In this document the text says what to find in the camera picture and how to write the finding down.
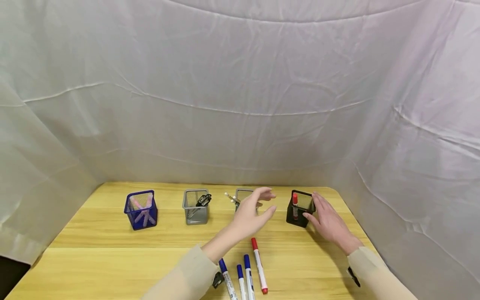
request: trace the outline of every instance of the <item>pen holder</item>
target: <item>pen holder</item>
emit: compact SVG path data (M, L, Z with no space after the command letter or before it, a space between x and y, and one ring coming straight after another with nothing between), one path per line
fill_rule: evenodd
M134 192L127 196L123 212L128 216L133 230L156 225L157 208L154 191Z
M207 206L196 206L200 197L207 195L208 190L186 190L183 194L183 209L187 225L200 225L208 222Z
M293 193L296 193L298 196L298 204L296 207L298 213L296 218L294 216L295 206L293 205ZM305 228L308 225L308 219L303 216L303 213L313 214L314 212L315 205L313 204L312 194L292 190L290 203L287 208L287 223Z
M237 198L238 201L241 202L243 199L250 196L252 192L253 190L249 190L249 189L237 189L235 191L235 198Z

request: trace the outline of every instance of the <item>sleeve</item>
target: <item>sleeve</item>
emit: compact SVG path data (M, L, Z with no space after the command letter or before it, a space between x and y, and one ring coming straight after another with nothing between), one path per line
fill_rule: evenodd
M367 285L377 300L417 300L375 253L360 247L348 256L348 263L361 283Z
M217 265L195 246L142 300L199 300L212 285L217 271Z

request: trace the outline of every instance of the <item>pen clip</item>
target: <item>pen clip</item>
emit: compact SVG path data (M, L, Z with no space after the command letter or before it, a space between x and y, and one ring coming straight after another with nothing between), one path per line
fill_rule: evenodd
M198 199L196 206L207 206L207 204L210 203L210 200L212 200L211 194L202 195L200 199Z

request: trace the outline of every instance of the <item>left hand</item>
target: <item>left hand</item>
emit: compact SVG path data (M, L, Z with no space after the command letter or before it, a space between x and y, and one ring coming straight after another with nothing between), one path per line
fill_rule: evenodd
M257 233L275 213L276 206L269 207L263 214L258 215L256 208L263 204L259 200L270 201L276 196L272 188L261 187L255 189L250 196L243 199L233 217L229 227L235 231L240 240Z

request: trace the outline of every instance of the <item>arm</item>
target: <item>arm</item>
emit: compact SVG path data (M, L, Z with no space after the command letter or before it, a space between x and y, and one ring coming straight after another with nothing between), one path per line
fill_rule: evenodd
M303 215L312 222L320 235L345 253L355 276L372 290L377 300L417 300L383 261L350 232L326 199L316 192L312 198L318 219L307 213Z
M157 282L142 300L199 300L212 285L218 261L242 239L255 234L273 216L271 206L258 216L259 200L275 198L270 188L258 188L245 198L233 221L219 231L203 247L192 248L163 279Z

